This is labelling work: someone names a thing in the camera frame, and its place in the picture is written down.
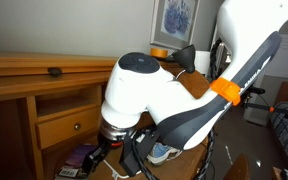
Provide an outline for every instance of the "framed picture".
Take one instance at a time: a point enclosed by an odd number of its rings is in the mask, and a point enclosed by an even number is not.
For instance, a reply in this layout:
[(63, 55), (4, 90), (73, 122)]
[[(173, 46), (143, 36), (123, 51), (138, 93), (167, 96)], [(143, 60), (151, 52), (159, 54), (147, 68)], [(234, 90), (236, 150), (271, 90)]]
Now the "framed picture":
[(190, 45), (196, 7), (197, 0), (155, 0), (150, 43), (172, 49)]

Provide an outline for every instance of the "wooden desk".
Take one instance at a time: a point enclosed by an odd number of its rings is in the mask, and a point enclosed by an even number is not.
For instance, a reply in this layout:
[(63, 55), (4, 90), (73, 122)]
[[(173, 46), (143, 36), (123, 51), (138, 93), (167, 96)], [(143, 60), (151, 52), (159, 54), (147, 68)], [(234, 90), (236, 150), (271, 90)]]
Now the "wooden desk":
[[(0, 179), (53, 179), (77, 144), (96, 142), (103, 91), (117, 59), (0, 52)], [(175, 63), (161, 65), (181, 71)], [(50, 76), (51, 67), (63, 74)], [(197, 77), (194, 84), (204, 89), (196, 93), (203, 94), (207, 81)]]

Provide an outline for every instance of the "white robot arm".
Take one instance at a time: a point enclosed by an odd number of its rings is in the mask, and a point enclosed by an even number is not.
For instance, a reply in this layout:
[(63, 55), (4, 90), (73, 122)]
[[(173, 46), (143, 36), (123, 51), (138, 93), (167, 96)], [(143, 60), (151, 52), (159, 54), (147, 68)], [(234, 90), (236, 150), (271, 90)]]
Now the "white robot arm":
[(217, 27), (232, 61), (199, 99), (155, 58), (142, 53), (122, 56), (106, 89), (101, 136), (123, 141), (148, 111), (164, 144), (195, 147), (272, 60), (281, 41), (278, 31), (286, 21), (288, 0), (225, 0)]

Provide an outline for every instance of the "sneaker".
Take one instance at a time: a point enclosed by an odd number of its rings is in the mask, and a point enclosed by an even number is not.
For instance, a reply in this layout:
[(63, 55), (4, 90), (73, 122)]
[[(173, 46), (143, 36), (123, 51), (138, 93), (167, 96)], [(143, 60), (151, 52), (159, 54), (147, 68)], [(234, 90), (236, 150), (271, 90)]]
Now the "sneaker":
[(154, 165), (162, 165), (165, 161), (172, 160), (182, 153), (181, 150), (163, 145), (159, 142), (155, 143), (151, 152), (147, 155), (147, 160)]

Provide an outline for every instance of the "orange object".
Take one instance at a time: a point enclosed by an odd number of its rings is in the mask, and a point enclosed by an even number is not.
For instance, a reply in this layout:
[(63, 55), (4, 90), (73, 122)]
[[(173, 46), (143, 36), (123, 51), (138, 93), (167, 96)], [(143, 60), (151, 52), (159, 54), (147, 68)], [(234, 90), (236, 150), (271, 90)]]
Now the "orange object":
[(111, 144), (112, 147), (119, 147), (119, 146), (122, 146), (122, 145), (123, 145), (123, 142), (115, 142), (115, 143)]
[(153, 57), (157, 57), (157, 58), (167, 58), (167, 50), (164, 49), (158, 49), (158, 48), (151, 48), (151, 52), (150, 55)]
[(227, 101), (232, 102), (234, 106), (236, 106), (241, 101), (239, 94), (241, 88), (237, 84), (222, 77), (211, 83), (211, 89), (217, 92)]

